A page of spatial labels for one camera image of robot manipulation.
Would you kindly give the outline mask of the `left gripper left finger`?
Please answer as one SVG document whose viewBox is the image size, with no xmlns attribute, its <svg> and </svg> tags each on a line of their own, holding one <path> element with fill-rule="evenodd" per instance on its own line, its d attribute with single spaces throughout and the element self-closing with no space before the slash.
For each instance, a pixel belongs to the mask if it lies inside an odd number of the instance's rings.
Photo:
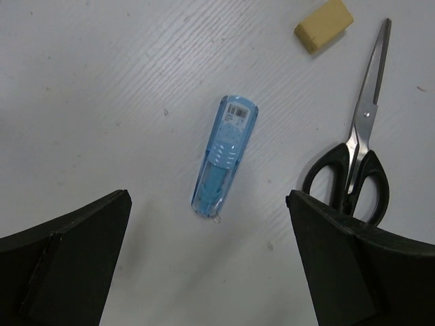
<svg viewBox="0 0 435 326">
<path fill-rule="evenodd" d="M 98 325 L 131 213 L 126 190 L 1 239 L 2 325 Z"/>
</svg>

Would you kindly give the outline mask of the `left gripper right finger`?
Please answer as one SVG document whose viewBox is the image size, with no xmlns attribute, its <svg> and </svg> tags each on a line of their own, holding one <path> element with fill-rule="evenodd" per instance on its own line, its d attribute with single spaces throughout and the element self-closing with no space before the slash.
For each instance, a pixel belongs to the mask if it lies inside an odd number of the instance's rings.
<svg viewBox="0 0 435 326">
<path fill-rule="evenodd" d="M 319 325 L 433 325 L 434 245 L 293 190 L 286 198 Z"/>
</svg>

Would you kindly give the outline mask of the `black handled scissors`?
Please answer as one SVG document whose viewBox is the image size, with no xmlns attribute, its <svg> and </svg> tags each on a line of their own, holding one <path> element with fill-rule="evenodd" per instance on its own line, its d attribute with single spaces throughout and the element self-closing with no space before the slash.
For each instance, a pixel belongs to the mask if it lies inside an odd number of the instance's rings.
<svg viewBox="0 0 435 326">
<path fill-rule="evenodd" d="M 376 153 L 369 148 L 372 129 L 378 111 L 378 99 L 383 81 L 392 20 L 385 18 L 380 26 L 349 131 L 349 138 L 326 152 L 307 172 L 302 191 L 309 194 L 318 172 L 326 166 L 334 171 L 330 207 L 352 216 L 367 178 L 377 188 L 377 204 L 367 223 L 377 226 L 384 218 L 389 204 L 389 183 Z"/>
</svg>

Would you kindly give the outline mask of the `blue correction tape dispenser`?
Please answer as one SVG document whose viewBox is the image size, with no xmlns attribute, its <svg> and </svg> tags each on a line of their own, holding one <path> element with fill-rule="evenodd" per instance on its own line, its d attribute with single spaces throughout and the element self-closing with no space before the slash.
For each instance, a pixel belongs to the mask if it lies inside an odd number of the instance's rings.
<svg viewBox="0 0 435 326">
<path fill-rule="evenodd" d="M 258 117 L 258 106 L 224 96 L 213 123 L 191 200 L 193 211 L 215 217 L 222 209 Z"/>
</svg>

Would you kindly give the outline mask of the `yellow eraser cube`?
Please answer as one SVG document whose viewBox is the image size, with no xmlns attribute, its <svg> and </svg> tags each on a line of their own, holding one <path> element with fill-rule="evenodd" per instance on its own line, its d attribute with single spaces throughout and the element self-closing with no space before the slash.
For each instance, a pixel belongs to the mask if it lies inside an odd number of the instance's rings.
<svg viewBox="0 0 435 326">
<path fill-rule="evenodd" d="M 324 3 L 298 23 L 294 34 L 309 54 L 326 47 L 353 23 L 353 16 L 341 0 Z"/>
</svg>

